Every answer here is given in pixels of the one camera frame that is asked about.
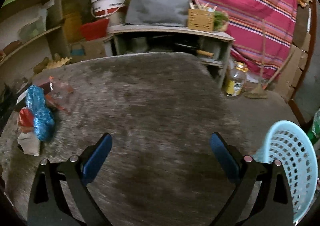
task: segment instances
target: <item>oil bottle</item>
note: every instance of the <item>oil bottle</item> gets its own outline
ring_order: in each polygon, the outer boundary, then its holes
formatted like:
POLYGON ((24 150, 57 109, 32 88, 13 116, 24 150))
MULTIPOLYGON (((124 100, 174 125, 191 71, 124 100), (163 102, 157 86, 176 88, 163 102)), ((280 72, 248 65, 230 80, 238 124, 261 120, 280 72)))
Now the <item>oil bottle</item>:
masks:
POLYGON ((248 68, 244 63, 235 62, 235 67, 230 70, 226 82, 226 95, 230 98, 237 98, 247 80, 248 68))

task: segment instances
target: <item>bottle label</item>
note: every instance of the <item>bottle label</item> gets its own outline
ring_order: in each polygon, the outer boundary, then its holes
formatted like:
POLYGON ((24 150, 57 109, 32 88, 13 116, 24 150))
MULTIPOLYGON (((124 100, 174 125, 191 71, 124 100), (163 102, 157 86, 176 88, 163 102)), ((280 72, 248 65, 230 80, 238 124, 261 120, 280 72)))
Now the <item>bottle label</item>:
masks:
POLYGON ((235 83, 234 81, 229 81, 226 93, 232 96, 237 96, 240 94, 243 83, 235 83))

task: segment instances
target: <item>screw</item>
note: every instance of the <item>screw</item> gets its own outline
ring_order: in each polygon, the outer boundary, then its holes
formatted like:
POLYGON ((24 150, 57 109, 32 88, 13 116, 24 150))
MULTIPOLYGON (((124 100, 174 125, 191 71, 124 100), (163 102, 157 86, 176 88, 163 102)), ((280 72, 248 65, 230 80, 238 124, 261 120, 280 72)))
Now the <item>screw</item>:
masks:
POLYGON ((250 156, 244 156, 243 159, 244 159, 246 162, 248 162, 248 163, 252 162, 252 160, 253 160, 253 158, 250 157, 250 156))
POLYGON ((280 161, 280 160, 278 160, 278 159, 277 159, 277 160, 275 160, 275 165, 276 165, 276 166, 281 166, 281 161, 280 161))
POLYGON ((46 165, 48 163, 47 159, 42 159, 40 165, 46 165))
POLYGON ((70 161, 71 161, 71 162, 77 162, 78 159, 79 159, 79 158, 78 158, 78 156, 76 156, 76 155, 70 157, 70 161))

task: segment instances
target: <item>gray cloth cover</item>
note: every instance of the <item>gray cloth cover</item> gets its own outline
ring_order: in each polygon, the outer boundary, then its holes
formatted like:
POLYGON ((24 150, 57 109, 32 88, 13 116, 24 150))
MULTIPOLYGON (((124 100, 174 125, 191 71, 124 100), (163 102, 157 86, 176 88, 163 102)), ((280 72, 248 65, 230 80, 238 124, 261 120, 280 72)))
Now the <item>gray cloth cover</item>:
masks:
POLYGON ((186 27, 189 0, 131 0, 126 23, 186 27))

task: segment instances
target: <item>light blue basket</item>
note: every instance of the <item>light blue basket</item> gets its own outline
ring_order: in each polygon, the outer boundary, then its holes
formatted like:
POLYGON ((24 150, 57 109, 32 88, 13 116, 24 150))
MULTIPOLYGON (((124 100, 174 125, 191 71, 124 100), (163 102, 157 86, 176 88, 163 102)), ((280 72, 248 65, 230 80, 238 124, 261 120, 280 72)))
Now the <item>light blue basket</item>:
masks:
POLYGON ((307 135, 290 121, 278 121, 253 158, 262 163, 282 162, 291 190, 293 221, 298 221, 311 204, 318 177, 316 154, 307 135))

